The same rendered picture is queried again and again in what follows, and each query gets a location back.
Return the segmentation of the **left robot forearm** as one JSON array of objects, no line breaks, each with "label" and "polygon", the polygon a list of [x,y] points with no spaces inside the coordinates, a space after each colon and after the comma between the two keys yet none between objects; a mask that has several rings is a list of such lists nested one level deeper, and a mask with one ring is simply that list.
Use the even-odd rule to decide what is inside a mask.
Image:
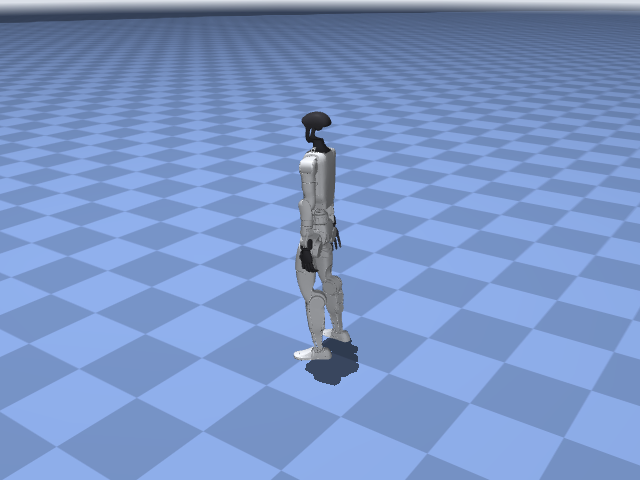
[{"label": "left robot forearm", "polygon": [[314,214],[311,212],[310,203],[307,200],[299,202],[299,211],[301,219],[300,245],[307,248],[307,241],[312,239],[313,244],[313,220]]}]

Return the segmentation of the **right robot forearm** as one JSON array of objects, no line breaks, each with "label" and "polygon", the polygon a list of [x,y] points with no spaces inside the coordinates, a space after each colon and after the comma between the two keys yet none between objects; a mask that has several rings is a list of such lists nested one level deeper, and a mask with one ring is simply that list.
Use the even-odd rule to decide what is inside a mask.
[{"label": "right robot forearm", "polygon": [[[334,197],[334,199],[335,199],[335,197]],[[332,219],[332,222],[335,223],[334,222],[334,207],[333,206],[334,206],[334,200],[333,200],[333,204],[329,208],[325,209],[325,211],[328,212],[328,218]]]}]

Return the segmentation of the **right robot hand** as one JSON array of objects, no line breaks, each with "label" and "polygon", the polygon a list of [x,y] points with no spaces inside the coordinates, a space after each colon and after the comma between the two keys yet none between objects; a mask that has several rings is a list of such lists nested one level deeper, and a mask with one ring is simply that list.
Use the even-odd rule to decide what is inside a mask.
[{"label": "right robot hand", "polygon": [[[335,215],[334,215],[334,222],[335,222],[335,223],[333,223],[333,226],[335,227],[335,225],[336,225],[336,218],[335,218]],[[336,229],[337,229],[337,228],[336,228]],[[341,242],[340,242],[340,238],[339,238],[339,232],[338,232],[338,229],[337,229],[337,232],[336,232],[336,236],[337,236],[337,239],[338,239],[339,247],[341,247]],[[331,242],[330,242],[330,243],[331,243]],[[334,243],[335,243],[335,249],[337,249],[337,241],[336,241],[336,238],[335,238],[335,240],[334,240]],[[333,243],[331,243],[331,246],[332,246],[332,251],[333,251]]]}]

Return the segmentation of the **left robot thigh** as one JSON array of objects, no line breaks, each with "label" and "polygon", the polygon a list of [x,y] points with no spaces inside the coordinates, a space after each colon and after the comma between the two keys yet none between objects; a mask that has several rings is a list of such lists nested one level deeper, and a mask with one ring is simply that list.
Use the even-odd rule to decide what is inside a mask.
[{"label": "left robot thigh", "polygon": [[[323,248],[323,243],[322,243],[322,237],[320,236],[320,234],[314,233],[313,232],[313,249],[310,250],[311,255],[312,255],[312,259],[313,259],[313,266],[314,269],[317,269],[317,264],[316,264],[316,260],[315,258],[319,258],[319,256],[321,255],[322,252],[322,248]],[[306,247],[305,247],[306,248]],[[326,305],[326,295],[323,291],[321,290],[314,290],[313,286],[315,283],[315,278],[316,278],[316,272],[308,272],[305,269],[302,268],[302,263],[301,263],[301,258],[299,258],[300,252],[302,250],[300,249],[300,243],[297,249],[297,254],[296,254],[296,261],[295,261],[295,269],[296,269],[296,276],[297,276],[297,281],[298,281],[298,285],[301,291],[301,294],[304,298],[304,300],[306,301],[306,303],[309,305],[309,301],[311,300],[311,298],[313,296],[321,296],[324,298],[325,300],[325,305]],[[325,306],[324,305],[324,306]]]}]

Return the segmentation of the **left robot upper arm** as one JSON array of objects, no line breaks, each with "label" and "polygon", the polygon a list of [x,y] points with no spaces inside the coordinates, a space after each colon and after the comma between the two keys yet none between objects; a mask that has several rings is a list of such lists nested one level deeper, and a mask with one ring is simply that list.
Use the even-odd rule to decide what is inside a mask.
[{"label": "left robot upper arm", "polygon": [[317,157],[309,156],[300,161],[299,172],[301,175],[302,191],[305,195],[305,198],[302,200],[307,200],[310,203],[311,211],[314,209],[316,204],[315,175],[317,170]]}]

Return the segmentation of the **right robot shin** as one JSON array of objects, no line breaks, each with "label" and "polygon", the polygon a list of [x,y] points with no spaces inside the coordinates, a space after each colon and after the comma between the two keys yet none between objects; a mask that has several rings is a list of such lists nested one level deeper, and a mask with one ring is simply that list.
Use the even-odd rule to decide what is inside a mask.
[{"label": "right robot shin", "polygon": [[[342,285],[341,279],[338,276],[335,276],[335,277],[337,277],[340,280]],[[322,284],[322,287],[323,287],[323,284]],[[324,289],[323,289],[323,292],[326,295],[326,308],[330,314],[331,323],[333,325],[333,332],[340,333],[340,329],[343,330],[342,312],[344,309],[344,306],[343,306],[344,295],[343,295],[342,287],[339,292],[333,295],[326,293]]]}]

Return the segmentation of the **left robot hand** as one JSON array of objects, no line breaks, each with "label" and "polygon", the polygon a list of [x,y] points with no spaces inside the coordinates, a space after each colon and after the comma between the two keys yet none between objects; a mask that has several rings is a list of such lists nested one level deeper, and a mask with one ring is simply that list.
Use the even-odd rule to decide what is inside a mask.
[{"label": "left robot hand", "polygon": [[302,268],[305,269],[308,272],[318,272],[318,270],[314,269],[313,266],[313,259],[312,259],[312,255],[310,250],[313,249],[312,246],[312,239],[309,239],[307,241],[307,248],[303,247],[300,245],[300,249],[302,250],[300,252],[299,258],[301,258],[301,263],[302,263]]}]

